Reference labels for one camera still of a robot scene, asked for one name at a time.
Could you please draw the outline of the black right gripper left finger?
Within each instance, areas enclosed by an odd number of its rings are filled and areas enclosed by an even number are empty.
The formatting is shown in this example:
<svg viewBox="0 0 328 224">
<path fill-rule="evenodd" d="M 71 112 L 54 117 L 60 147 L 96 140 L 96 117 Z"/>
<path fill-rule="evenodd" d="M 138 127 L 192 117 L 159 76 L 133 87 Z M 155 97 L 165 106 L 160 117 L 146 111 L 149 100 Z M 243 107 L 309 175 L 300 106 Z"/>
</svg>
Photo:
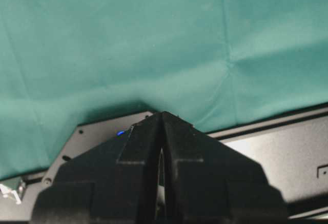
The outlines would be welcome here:
<svg viewBox="0 0 328 224">
<path fill-rule="evenodd" d="M 39 193 L 33 223 L 152 223 L 161 150 L 154 114 L 63 164 Z"/>
</svg>

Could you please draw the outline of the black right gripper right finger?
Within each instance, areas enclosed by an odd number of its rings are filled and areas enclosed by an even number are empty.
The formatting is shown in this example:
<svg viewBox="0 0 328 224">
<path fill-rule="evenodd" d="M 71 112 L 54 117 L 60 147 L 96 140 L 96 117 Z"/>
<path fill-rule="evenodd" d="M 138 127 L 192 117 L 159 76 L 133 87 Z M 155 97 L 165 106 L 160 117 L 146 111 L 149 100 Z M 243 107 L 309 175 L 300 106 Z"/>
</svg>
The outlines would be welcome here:
<svg viewBox="0 0 328 224">
<path fill-rule="evenodd" d="M 262 166 L 164 112 L 166 207 L 178 223 L 273 223 L 288 210 Z"/>
</svg>

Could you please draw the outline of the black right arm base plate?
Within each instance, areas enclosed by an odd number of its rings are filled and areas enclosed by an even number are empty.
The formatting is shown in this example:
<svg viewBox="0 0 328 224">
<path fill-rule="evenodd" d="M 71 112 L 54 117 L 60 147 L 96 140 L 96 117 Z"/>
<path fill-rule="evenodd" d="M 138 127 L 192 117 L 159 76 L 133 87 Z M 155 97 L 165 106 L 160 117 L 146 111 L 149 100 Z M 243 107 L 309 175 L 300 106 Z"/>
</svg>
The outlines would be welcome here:
<svg viewBox="0 0 328 224">
<path fill-rule="evenodd" d="M 62 164 L 121 135 L 131 125 L 151 115 L 152 112 L 146 111 L 79 125 L 48 169 L 2 179 L 1 222 L 28 222 L 38 194 L 52 185 Z"/>
</svg>

